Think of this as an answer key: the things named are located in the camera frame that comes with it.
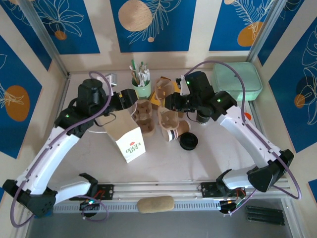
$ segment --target brown paper cup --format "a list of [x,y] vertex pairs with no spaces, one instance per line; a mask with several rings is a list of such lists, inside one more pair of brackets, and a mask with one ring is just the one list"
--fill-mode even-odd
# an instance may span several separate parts
[[182,134],[189,132],[191,129],[190,123],[186,120],[179,122],[179,126],[175,130],[164,130],[162,128],[162,134],[166,141],[176,140]]

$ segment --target gray floor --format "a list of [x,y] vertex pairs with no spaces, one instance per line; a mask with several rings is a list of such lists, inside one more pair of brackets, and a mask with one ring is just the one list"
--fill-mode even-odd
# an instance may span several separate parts
[[[277,199],[251,200],[248,205],[281,209]],[[80,214],[54,214],[32,222],[28,238],[290,238],[286,226],[246,220],[241,208],[232,217],[220,212],[112,213],[103,223]]]

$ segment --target white paper bag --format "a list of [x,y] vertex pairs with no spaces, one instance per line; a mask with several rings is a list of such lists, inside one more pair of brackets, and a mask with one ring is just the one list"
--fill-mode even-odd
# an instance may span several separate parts
[[129,163],[145,153],[141,129],[131,118],[128,110],[121,110],[113,113],[116,115],[114,121],[112,121],[112,115],[109,117],[97,118],[97,121],[99,124],[105,124],[106,122],[112,121],[104,125],[104,129],[117,144],[126,162]]

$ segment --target table surface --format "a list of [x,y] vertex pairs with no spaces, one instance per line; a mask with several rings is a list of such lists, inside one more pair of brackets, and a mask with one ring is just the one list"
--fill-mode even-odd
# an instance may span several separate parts
[[[210,80],[212,71],[204,72]],[[118,78],[118,86],[113,88],[114,91],[132,88],[130,71],[114,73]],[[152,87],[153,82],[161,76],[175,80],[185,73],[186,70],[152,70]],[[77,97],[78,86],[87,78],[88,74],[71,76],[63,108]],[[246,111],[251,114],[249,104],[246,104]],[[65,156],[51,182],[72,179],[80,173],[88,173],[99,182],[214,180],[227,169],[254,164],[240,143],[218,123],[212,120],[205,125],[191,122],[191,126],[191,132],[199,141],[193,151],[183,150],[178,140],[166,142],[156,123],[154,135],[144,138],[146,153],[129,164],[107,134],[86,132]],[[102,131],[103,128],[94,125],[90,130]]]

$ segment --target pen holder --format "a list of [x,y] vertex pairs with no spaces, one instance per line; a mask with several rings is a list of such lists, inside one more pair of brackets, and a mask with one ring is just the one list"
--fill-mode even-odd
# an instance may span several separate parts
[[149,99],[151,95],[151,81],[145,87],[138,87],[134,79],[132,79],[132,86],[138,95],[138,99]]

